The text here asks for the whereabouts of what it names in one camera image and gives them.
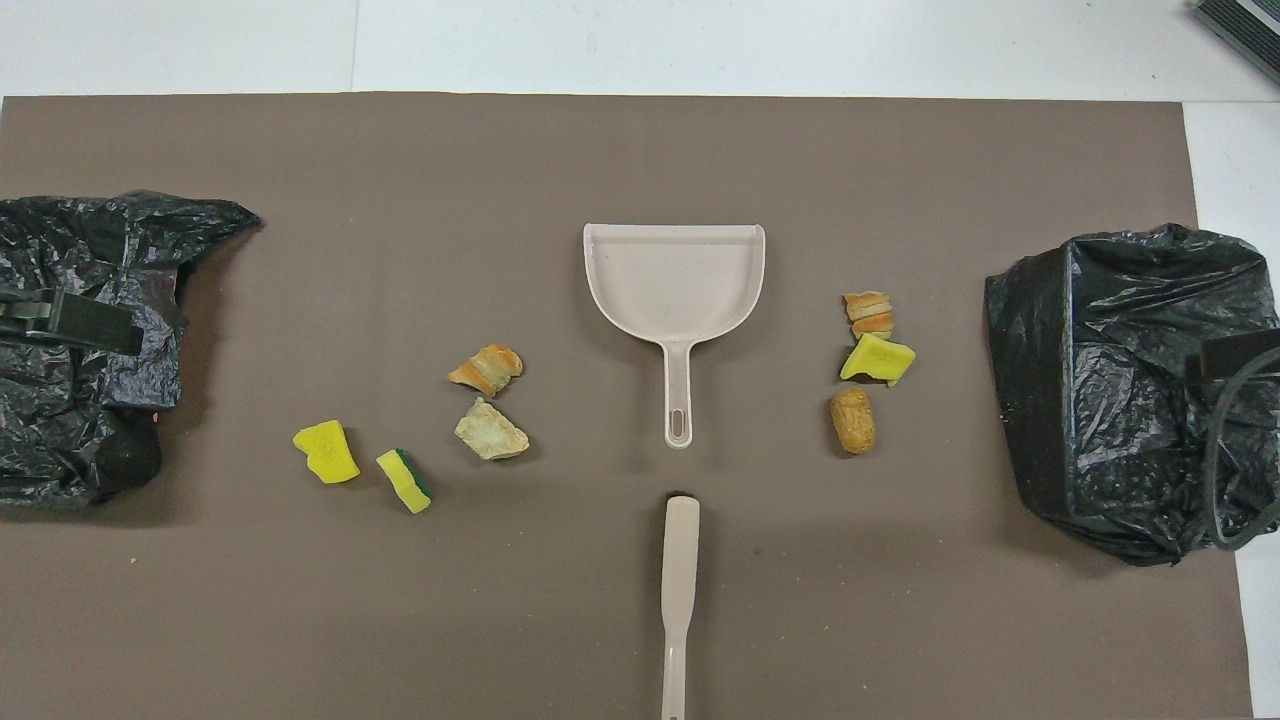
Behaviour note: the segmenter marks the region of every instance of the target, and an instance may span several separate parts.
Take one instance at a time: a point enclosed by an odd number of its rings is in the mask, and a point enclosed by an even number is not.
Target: bread piece
[[[845,314],[849,315],[850,323],[868,315],[888,313],[892,309],[887,292],[850,292],[845,295]]]
[[[515,457],[529,450],[529,436],[479,397],[466,416],[458,420],[453,434],[485,460]]]
[[[872,401],[863,388],[849,388],[831,401],[831,421],[846,452],[861,455],[876,447]]]
[[[883,333],[883,336],[877,334],[881,340],[888,340],[890,333],[893,332],[893,313],[881,313],[879,315],[870,315],[868,318],[859,318],[854,320],[852,333],[855,340],[860,340],[863,333]]]
[[[507,387],[511,378],[525,372],[525,363],[516,355],[516,351],[493,343],[480,348],[470,360],[458,365],[458,369],[449,373],[452,382],[471,386],[489,397],[498,395],[498,391]]]

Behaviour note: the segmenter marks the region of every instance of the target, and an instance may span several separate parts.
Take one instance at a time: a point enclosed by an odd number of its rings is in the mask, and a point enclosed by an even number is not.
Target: plastic bag
[[[154,415],[180,396],[196,258],[261,220],[224,200],[156,192],[0,200],[0,283],[128,307],[142,352],[0,345],[0,503],[84,507],[160,470]]]
[[[1224,383],[1187,379],[1202,341],[1280,327],[1251,245],[1174,224],[1082,236],[987,278],[986,306],[1005,438],[1032,512],[1156,565],[1212,544],[1213,523],[1231,536],[1274,507],[1277,380],[1228,398],[1208,509],[1206,437]]]

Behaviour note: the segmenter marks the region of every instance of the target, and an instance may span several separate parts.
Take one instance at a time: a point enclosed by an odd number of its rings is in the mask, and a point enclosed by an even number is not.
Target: white dustpan
[[[618,329],[662,346],[667,445],[689,447],[689,352],[751,314],[764,283],[764,228],[589,223],[582,250],[600,313]]]

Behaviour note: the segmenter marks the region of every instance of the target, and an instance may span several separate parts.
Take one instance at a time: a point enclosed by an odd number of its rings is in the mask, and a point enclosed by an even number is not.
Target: white floor
[[[1280,263],[1280,85],[1185,0],[0,3],[0,99],[352,90],[1181,101],[1201,225]],[[1238,560],[1280,716],[1280,537]]]

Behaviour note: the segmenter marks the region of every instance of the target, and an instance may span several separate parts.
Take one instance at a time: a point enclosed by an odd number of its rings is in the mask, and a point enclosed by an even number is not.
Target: black plastic clip
[[[133,313],[61,288],[0,286],[0,341],[72,345],[122,355],[142,351],[142,328]]]
[[[1202,384],[1225,380],[1240,372],[1249,360],[1280,347],[1280,331],[1260,331],[1206,340],[1199,355],[1187,357],[1187,382]],[[1256,375],[1280,374],[1280,363],[1270,363]]]

